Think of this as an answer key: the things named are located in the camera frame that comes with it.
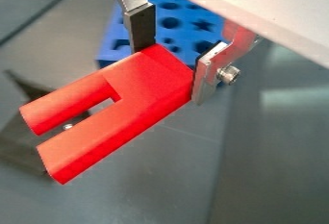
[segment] blue foam block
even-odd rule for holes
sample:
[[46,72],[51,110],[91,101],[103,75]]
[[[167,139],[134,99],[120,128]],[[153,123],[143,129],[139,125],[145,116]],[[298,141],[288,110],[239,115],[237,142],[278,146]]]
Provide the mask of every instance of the blue foam block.
[[[157,43],[193,68],[199,54],[221,40],[223,19],[189,0],[149,0],[155,5]],[[115,4],[102,47],[96,56],[104,67],[131,54],[122,10]]]

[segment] red plastic block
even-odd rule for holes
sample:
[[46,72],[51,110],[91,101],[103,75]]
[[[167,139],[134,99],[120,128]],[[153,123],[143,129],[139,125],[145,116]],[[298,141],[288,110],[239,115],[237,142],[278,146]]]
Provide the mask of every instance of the red plastic block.
[[38,146],[51,177],[66,184],[190,100],[193,71],[161,46],[100,69],[20,107],[39,135],[103,100],[115,103]]

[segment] metal screw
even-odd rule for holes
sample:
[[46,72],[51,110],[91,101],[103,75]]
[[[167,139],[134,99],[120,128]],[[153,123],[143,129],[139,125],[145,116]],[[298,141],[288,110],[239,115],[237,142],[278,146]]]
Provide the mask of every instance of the metal screw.
[[231,65],[219,68],[217,71],[217,79],[222,81],[226,85],[233,85],[239,75],[241,70]]
[[63,130],[68,130],[68,129],[71,129],[74,127],[74,124],[66,124],[64,126],[63,126]]

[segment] gray floor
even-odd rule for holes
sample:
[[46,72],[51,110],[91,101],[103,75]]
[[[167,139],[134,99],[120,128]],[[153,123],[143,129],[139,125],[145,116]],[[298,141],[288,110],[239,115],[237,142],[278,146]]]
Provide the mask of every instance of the gray floor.
[[[5,38],[52,0],[0,1]],[[112,2],[63,0],[1,45],[0,70],[50,88],[94,71]],[[329,71],[269,41],[239,66],[234,87],[187,104],[68,186],[0,161],[1,223],[328,223]],[[3,129],[27,97],[0,79]]]

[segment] hole in blue block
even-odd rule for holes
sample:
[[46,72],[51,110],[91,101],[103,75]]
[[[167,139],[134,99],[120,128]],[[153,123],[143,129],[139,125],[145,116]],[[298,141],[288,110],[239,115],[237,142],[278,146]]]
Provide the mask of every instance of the hole in blue block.
[[171,39],[171,38],[169,38],[169,37],[165,37],[163,38],[163,43],[174,43],[174,40]]
[[159,7],[166,10],[177,10],[181,6],[177,3],[162,3]]
[[193,5],[193,4],[186,5],[186,7],[187,7],[189,9],[191,9],[191,10],[201,10],[201,9],[203,9],[202,7],[199,7],[199,6],[197,6],[197,5]]
[[178,53],[181,51],[181,48],[178,46],[171,46],[170,51]]
[[207,51],[211,48],[211,46],[213,44],[209,41],[201,40],[197,43],[194,43],[194,51],[202,54],[205,51]]
[[199,19],[195,22],[191,22],[191,24],[195,26],[195,30],[197,31],[209,31],[211,32],[211,27],[213,27],[213,23],[210,23],[209,21]]
[[118,39],[114,44],[114,50],[119,49],[122,46],[130,45],[128,39]]
[[161,25],[163,28],[174,29],[181,26],[181,21],[174,17],[167,17],[161,21]]

